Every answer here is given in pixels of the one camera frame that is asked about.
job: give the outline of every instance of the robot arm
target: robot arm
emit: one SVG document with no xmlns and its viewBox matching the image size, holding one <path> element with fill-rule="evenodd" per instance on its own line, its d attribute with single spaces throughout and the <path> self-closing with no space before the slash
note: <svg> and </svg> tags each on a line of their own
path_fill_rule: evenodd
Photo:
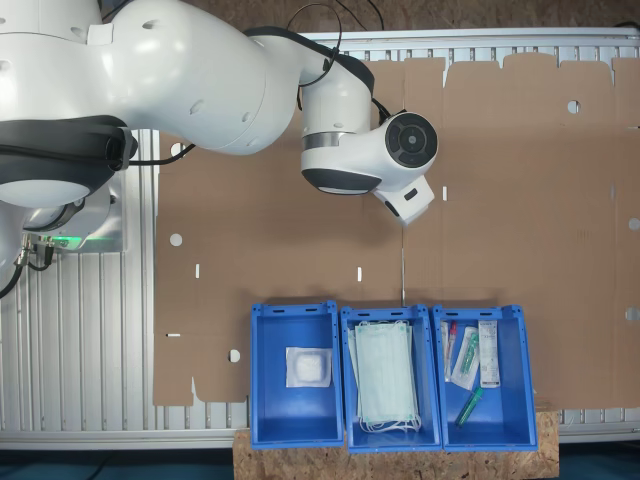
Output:
<svg viewBox="0 0 640 480">
<path fill-rule="evenodd" d="M 91 2 L 0 3 L 0 202 L 56 208 L 94 195 L 126 168 L 135 129 L 260 151 L 333 55 L 284 29 L 242 34 L 178 0 L 135 0 L 105 25 Z M 370 130 L 373 84 L 363 63 L 338 55 L 302 88 L 301 170 L 324 192 L 373 192 L 407 225 L 433 198 L 423 175 L 437 136 L 410 113 Z M 11 237 L 0 245 L 19 230 L 0 229 Z"/>
</svg>

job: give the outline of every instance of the white face mask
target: white face mask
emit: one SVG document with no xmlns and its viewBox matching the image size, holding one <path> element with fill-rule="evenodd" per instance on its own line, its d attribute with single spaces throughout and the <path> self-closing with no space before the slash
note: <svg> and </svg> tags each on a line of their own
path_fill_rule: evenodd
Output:
<svg viewBox="0 0 640 480">
<path fill-rule="evenodd" d="M 371 433 L 417 431 L 421 422 L 411 364 L 411 327 L 406 322 L 363 322 L 355 328 L 355 338 L 361 427 Z"/>
</svg>

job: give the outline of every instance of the cardboard sheet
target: cardboard sheet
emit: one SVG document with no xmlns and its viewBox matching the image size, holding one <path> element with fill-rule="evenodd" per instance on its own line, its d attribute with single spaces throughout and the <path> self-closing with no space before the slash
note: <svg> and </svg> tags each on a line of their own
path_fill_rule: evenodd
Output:
<svg viewBox="0 0 640 480">
<path fill-rule="evenodd" d="M 371 195 L 316 191 L 297 114 L 255 156 L 163 168 L 154 403 L 191 405 L 192 378 L 203 401 L 244 401 L 252 303 L 398 305 L 404 245 L 407 304 L 524 307 L 534 388 L 559 408 L 640 405 L 640 61 L 616 60 L 615 88 L 604 63 L 533 53 L 456 63 L 444 88 L 444 59 L 369 65 L 390 111 L 436 126 L 436 200 L 403 232 Z"/>
</svg>

